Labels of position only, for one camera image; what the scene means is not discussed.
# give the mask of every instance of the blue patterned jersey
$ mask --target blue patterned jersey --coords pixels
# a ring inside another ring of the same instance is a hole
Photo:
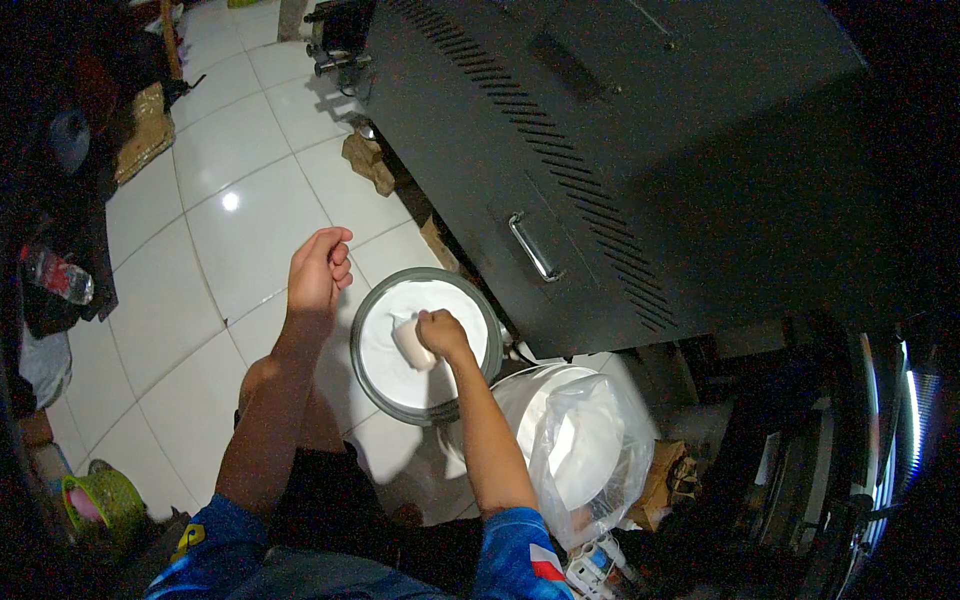
[[[150,599],[450,598],[384,566],[341,554],[274,548],[255,516],[221,495],[191,519],[172,563],[146,591]],[[484,524],[474,598],[572,600],[557,555],[531,509]]]

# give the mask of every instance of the green basket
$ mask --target green basket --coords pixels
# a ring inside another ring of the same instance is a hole
[[[89,496],[117,546],[126,547],[143,524],[146,515],[143,500],[130,479],[113,468],[92,472],[84,477],[63,477],[63,506],[70,522],[82,536],[95,530],[98,524],[81,517],[70,503],[68,494],[75,488],[80,488]]]

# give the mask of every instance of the shorts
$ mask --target shorts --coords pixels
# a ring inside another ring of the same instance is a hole
[[[270,523],[270,544],[377,561],[446,593],[473,588],[483,542],[479,518],[432,527],[394,524],[373,483],[346,453],[298,448],[286,491]]]

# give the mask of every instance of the plastic bottle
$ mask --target plastic bottle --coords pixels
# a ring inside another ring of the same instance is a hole
[[[93,277],[40,245],[24,246],[20,251],[23,278],[46,288],[73,304],[90,304],[93,300]]]

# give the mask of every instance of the white dough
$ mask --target white dough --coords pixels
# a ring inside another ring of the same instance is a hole
[[[419,372],[404,359],[393,337],[395,317],[415,319],[421,310],[450,311],[467,332],[477,363],[487,356],[487,323],[476,302],[445,281],[401,281],[378,300],[360,330],[360,361],[374,388],[395,404],[424,409],[456,397],[453,372],[441,361]]]

